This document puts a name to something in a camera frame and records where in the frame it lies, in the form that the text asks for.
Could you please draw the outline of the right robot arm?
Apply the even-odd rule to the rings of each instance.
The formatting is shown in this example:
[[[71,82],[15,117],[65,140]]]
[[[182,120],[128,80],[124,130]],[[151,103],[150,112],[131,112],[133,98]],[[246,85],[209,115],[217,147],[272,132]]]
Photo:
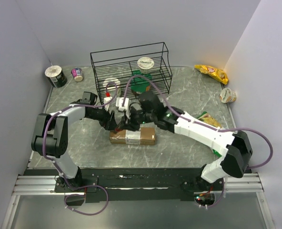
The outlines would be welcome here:
[[[143,123],[155,123],[162,130],[194,139],[217,151],[220,157],[202,166],[193,179],[199,190],[208,190],[215,181],[231,176],[243,177],[252,156],[252,147],[244,131],[227,131],[208,125],[186,111],[165,106],[151,91],[139,95],[141,109],[130,105],[129,99],[118,97],[116,107],[124,112],[116,130],[135,131]]]

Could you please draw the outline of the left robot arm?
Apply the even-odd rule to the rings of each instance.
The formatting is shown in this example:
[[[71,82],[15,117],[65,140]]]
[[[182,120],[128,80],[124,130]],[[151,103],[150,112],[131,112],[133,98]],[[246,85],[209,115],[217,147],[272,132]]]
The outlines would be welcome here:
[[[81,99],[58,112],[39,114],[34,127],[32,150],[53,163],[67,188],[73,192],[82,188],[83,180],[81,169],[67,152],[69,126],[83,118],[98,121],[108,131],[117,126],[115,113],[109,111],[109,104],[116,100],[116,96],[107,97],[102,105],[96,105],[97,97],[94,93],[84,92]]]

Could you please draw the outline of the brown cardboard express box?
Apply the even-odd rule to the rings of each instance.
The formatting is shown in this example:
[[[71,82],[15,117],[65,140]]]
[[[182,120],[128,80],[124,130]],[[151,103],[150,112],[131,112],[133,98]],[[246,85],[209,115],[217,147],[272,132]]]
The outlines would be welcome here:
[[[153,146],[156,134],[153,127],[141,127],[138,131],[110,132],[109,140],[112,144]]]

